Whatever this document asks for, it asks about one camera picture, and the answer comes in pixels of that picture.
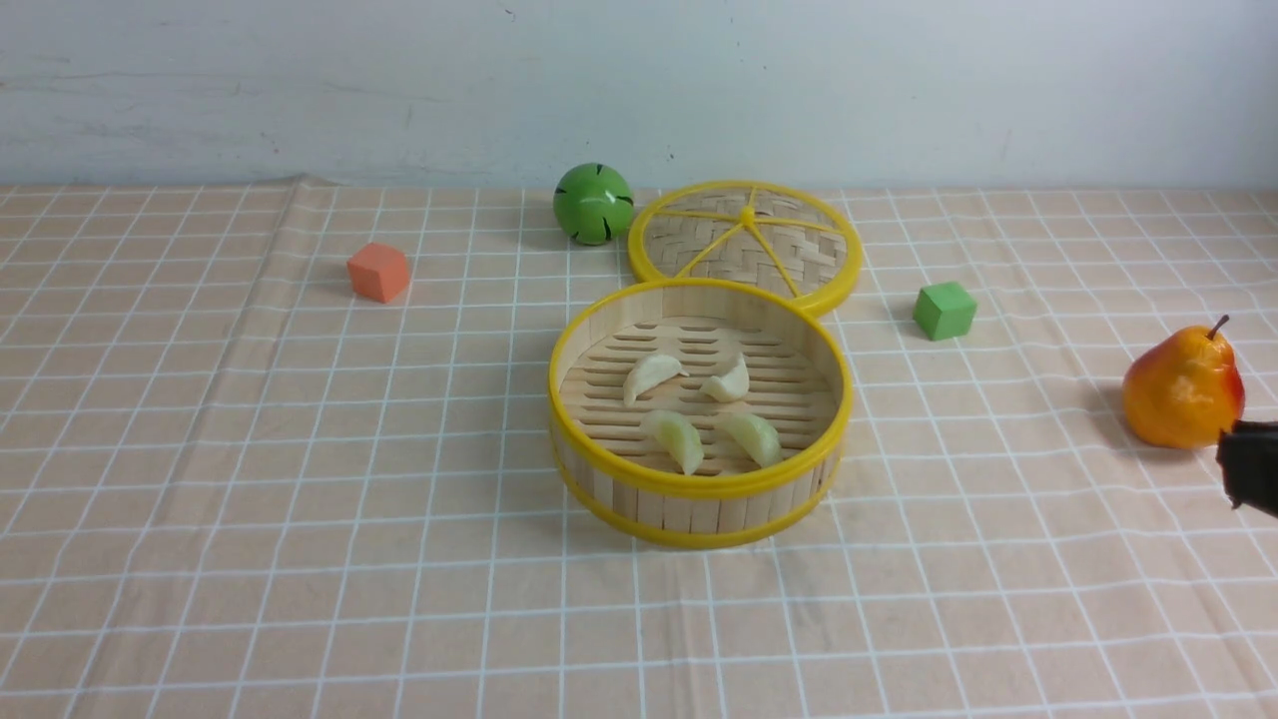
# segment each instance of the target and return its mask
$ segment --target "foam block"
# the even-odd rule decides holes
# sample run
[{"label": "foam block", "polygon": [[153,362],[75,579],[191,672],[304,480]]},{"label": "foam block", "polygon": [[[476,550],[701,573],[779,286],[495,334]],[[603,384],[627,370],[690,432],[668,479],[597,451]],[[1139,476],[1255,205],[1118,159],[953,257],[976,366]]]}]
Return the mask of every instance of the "foam block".
[{"label": "foam block", "polygon": [[928,285],[914,301],[914,321],[928,338],[962,336],[976,315],[976,300],[957,281]]},{"label": "foam block", "polygon": [[346,259],[350,286],[355,294],[386,303],[408,287],[408,257],[399,249],[369,241]]}]

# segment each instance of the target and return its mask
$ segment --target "bamboo steamer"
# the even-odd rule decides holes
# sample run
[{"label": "bamboo steamer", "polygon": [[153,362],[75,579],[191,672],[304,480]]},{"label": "bamboo steamer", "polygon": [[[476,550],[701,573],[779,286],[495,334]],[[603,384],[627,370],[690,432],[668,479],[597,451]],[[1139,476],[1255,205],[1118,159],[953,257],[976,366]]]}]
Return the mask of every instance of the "bamboo steamer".
[{"label": "bamboo steamer", "polygon": [[627,241],[639,281],[717,277],[757,286],[822,315],[851,294],[861,243],[819,198],[745,180],[695,184],[649,203]]},{"label": "bamboo steamer", "polygon": [[[627,254],[639,282],[574,318],[551,355],[550,438],[569,492],[615,529],[667,547],[734,547],[794,525],[829,490],[843,453],[851,374],[818,318],[856,284],[856,230],[810,194],[711,181],[649,203]],[[677,356],[690,377],[627,409],[622,383],[649,351]],[[746,397],[700,395],[736,351],[749,368]],[[693,476],[640,432],[653,410],[697,428],[705,461]],[[782,462],[759,469],[716,429],[744,411],[777,429]]]},{"label": "bamboo steamer", "polygon": [[[648,351],[680,359],[676,378],[624,407],[621,387]],[[745,398],[698,392],[743,351]],[[592,513],[639,539],[688,549],[757,541],[808,515],[829,489],[842,455],[852,383],[835,338],[792,301],[723,278],[631,285],[573,319],[550,363],[551,442],[567,489]],[[639,430],[652,410],[682,412],[702,437],[693,476]],[[758,469],[714,429],[749,411],[778,432],[783,460]]]}]

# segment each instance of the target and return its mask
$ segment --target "green ball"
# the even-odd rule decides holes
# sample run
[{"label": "green ball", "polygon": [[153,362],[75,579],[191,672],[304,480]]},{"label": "green ball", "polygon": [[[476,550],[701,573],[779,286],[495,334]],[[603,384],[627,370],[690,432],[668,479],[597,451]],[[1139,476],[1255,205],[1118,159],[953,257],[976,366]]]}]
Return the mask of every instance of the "green ball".
[{"label": "green ball", "polygon": [[630,185],[607,165],[578,165],[555,185],[555,220],[580,244],[603,244],[625,234],[634,213]]}]

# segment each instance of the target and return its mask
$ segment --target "woven bamboo lid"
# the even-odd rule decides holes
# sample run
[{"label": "woven bamboo lid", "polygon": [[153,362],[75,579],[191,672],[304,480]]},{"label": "woven bamboo lid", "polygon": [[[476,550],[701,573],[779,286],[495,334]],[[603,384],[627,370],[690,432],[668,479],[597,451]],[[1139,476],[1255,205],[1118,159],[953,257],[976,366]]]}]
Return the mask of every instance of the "woven bamboo lid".
[{"label": "woven bamboo lid", "polygon": [[639,281],[718,277],[751,284],[820,315],[851,294],[861,241],[817,197],[725,180],[663,194],[635,217],[627,252]]}]

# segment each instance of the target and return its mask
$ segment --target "orange cube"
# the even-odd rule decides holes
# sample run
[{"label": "orange cube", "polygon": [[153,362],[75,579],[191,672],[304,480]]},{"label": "orange cube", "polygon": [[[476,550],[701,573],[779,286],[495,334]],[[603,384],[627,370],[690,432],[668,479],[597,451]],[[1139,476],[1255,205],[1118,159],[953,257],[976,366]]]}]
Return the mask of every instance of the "orange cube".
[{"label": "orange cube", "polygon": [[355,294],[381,303],[399,296],[409,282],[408,257],[380,241],[369,241],[346,259],[346,271]]}]

